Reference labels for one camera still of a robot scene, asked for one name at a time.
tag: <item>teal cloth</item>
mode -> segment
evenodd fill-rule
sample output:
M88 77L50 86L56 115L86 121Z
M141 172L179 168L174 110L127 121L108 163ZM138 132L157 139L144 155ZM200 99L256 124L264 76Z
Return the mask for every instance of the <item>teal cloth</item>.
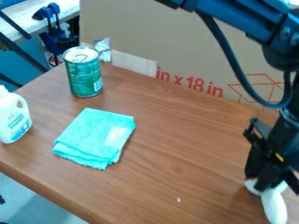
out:
M54 141L52 152L80 165L105 170L118 162L135 127L132 116L85 108Z

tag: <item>can lid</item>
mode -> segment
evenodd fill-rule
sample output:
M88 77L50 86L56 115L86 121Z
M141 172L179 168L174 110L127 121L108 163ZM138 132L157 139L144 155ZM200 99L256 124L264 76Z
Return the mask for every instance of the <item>can lid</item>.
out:
M99 57L99 53L91 47L79 46L69 49L64 58L74 63L84 63Z
M5 97L9 91L6 89L4 85L0 85L0 98Z

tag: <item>plastic bottle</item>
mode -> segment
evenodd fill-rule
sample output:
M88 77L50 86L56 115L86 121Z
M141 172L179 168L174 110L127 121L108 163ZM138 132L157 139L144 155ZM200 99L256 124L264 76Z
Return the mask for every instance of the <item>plastic bottle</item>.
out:
M25 99L0 85L0 141L12 144L32 126Z

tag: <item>wooden table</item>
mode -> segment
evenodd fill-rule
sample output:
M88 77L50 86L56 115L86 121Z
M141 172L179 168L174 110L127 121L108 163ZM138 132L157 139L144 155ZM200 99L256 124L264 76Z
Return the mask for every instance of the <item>wooden table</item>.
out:
M274 117L110 65L104 91L73 97L64 65L17 92L33 127L0 147L0 171L90 223L267 223L261 201L243 186L248 119ZM55 156L53 140L85 107L128 114L137 128L122 159L106 171ZM299 201L285 193L289 223Z
M32 18L33 14L50 3L56 3L60 7L59 18L61 22L70 20L79 16L80 0L26 0L22 3L14 4L3 12L20 25L32 36L39 35L47 29L46 19L38 21ZM13 27L0 18L0 32L13 42L24 40L24 37Z

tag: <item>tin can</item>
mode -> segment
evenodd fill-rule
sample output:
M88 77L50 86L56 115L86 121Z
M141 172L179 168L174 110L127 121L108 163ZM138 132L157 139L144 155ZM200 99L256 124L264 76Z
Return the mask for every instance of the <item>tin can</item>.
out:
M75 46L63 54L73 95L92 97L102 89L99 53L89 46Z

